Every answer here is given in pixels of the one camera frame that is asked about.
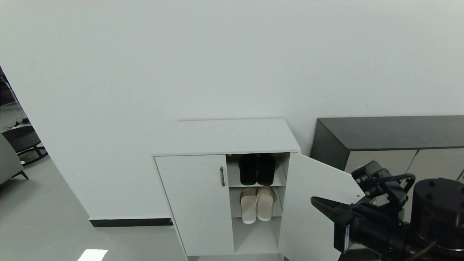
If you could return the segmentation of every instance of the cabinet top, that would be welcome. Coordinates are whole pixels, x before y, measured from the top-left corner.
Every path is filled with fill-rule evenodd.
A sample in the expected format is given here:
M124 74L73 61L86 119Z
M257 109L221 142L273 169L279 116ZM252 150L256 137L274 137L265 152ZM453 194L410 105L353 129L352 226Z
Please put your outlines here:
M286 121L276 119L179 121L153 156L300 152Z
M464 147L464 116L319 118L348 150Z

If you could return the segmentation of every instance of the slipper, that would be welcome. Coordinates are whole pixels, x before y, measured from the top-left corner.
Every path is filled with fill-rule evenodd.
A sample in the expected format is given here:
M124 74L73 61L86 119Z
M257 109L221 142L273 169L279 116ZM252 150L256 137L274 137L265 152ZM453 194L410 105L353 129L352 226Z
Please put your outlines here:
M258 157L256 154L244 154L238 162L240 168L240 182L245 186L254 185L256 183L256 168Z
M260 187L256 195L258 201L258 218L262 221L269 221L272 217L272 203L274 196L271 188Z
M276 172L276 159L272 154L264 153L258 157L257 180L258 184L271 186Z
M256 189L246 188L240 195L242 206L242 221L245 224L253 224L256 221Z

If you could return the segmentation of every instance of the cabinet handle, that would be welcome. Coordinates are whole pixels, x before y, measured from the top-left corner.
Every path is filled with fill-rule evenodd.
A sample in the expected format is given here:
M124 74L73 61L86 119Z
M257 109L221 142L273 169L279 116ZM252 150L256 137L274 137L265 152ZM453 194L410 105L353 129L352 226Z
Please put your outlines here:
M223 187L225 187L226 183L224 181L224 167L220 167L219 170L221 172L221 184L222 184Z

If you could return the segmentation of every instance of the open cabinet door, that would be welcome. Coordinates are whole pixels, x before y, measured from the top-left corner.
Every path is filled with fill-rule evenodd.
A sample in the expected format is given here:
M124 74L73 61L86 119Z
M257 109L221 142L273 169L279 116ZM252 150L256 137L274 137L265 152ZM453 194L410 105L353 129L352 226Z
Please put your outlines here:
M334 223L313 207L312 196L351 204L364 193L349 173L291 153L279 252L290 261L337 261Z

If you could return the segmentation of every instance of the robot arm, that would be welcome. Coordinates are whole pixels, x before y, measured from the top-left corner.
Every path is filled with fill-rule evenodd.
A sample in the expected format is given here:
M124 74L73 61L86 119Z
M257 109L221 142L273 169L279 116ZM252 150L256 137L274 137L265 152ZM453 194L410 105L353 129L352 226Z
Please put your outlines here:
M402 221L412 174L392 176L376 161L351 173L366 196L355 204L320 197L311 203L334 222L334 247L342 254L353 243L374 251L383 261L464 260L464 186L438 178L414 187L411 223ZM403 188L400 181L406 180ZM389 202L371 201L387 194Z

